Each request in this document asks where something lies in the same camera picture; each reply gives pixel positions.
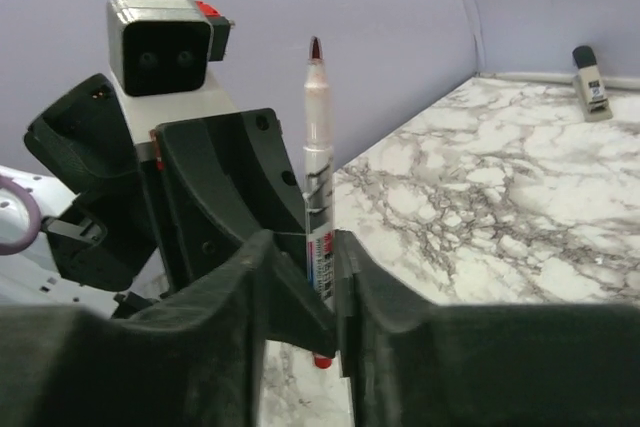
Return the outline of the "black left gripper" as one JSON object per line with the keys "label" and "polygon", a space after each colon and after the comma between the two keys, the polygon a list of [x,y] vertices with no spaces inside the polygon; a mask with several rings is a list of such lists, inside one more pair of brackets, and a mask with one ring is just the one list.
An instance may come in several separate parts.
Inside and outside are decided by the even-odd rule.
{"label": "black left gripper", "polygon": [[[138,159],[113,86],[95,74],[46,108],[23,137],[75,195],[42,224],[63,278],[125,291],[157,247]],[[335,352],[335,317],[306,279],[301,189],[271,109],[164,123],[154,130],[154,225],[171,287],[224,264],[255,233],[276,248],[269,336]]]}

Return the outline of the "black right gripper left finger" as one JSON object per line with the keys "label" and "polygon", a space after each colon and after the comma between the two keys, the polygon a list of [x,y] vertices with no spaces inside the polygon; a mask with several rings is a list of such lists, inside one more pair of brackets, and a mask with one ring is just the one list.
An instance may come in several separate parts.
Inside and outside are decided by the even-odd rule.
{"label": "black right gripper left finger", "polygon": [[5,426],[253,426],[272,235],[124,320],[71,306],[1,311]]}

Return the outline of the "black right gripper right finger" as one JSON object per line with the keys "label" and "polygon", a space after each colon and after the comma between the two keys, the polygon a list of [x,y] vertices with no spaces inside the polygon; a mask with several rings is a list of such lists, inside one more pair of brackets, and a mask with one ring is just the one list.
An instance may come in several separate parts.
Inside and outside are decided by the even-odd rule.
{"label": "black right gripper right finger", "polygon": [[639,311],[429,302],[354,234],[334,240],[338,345],[358,426],[635,426]]}

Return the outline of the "red-tipped white pen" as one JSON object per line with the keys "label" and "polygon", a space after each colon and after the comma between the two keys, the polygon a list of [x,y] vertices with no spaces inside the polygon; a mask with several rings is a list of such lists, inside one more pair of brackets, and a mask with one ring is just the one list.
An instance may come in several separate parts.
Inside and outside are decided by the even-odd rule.
{"label": "red-tipped white pen", "polygon": [[304,106],[307,277],[323,304],[334,310],[334,117],[321,41],[316,36],[310,40]]}

